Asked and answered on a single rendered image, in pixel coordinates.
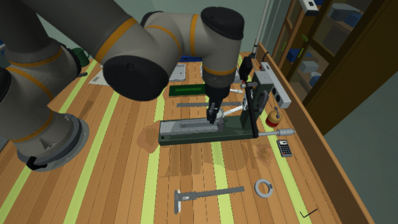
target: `green metal base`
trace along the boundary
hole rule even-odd
[[[191,133],[184,135],[161,136],[159,134],[159,144],[170,146],[174,144],[193,144],[204,142],[222,142],[241,139],[252,139],[251,129],[242,130],[240,116],[224,117],[224,128],[220,132]]]

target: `vernier caliper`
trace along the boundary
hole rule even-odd
[[[191,201],[196,200],[199,197],[208,197],[220,194],[230,194],[236,192],[244,192],[245,188],[241,187],[233,187],[221,190],[210,190],[208,192],[188,192],[181,193],[180,190],[174,191],[174,214],[177,215],[178,212],[181,212],[181,201]]]

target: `robotic arm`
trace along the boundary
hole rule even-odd
[[[111,0],[3,0],[0,39],[12,65],[0,69],[0,135],[32,169],[65,156],[82,135],[82,120],[46,106],[81,68],[70,49],[48,37],[36,13],[95,56],[108,84],[129,99],[156,99],[181,55],[201,57],[213,124],[234,81],[244,19],[231,9],[151,12],[138,24]]]

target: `white device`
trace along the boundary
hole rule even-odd
[[[317,16],[319,14],[318,7],[314,0],[300,0],[301,7],[303,7],[305,16]]]

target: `measuring machine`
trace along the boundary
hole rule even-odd
[[[226,112],[219,108],[213,124],[206,118],[161,121],[158,136],[159,144],[167,146],[252,139],[266,135],[293,135],[295,133],[293,129],[279,129],[274,132],[258,131],[256,121],[265,108],[269,99],[269,92],[273,93],[275,101],[281,109],[288,108],[291,100],[267,62],[261,63],[260,71],[255,71],[252,81],[247,82],[248,74],[251,70],[251,59],[245,57],[239,69],[241,80],[244,81],[241,84],[241,89],[245,89],[245,96],[242,102],[224,102],[219,104],[221,106],[236,105],[238,107]],[[175,85],[173,88],[178,89],[170,89],[170,96],[204,94],[202,85]],[[190,103],[180,104],[180,106],[185,107],[189,105]],[[207,103],[191,104],[191,106],[207,105]],[[238,110],[242,110],[241,115],[225,117],[225,115]],[[214,105],[210,104],[207,109],[207,116],[212,115],[211,113],[214,113],[214,111]]]

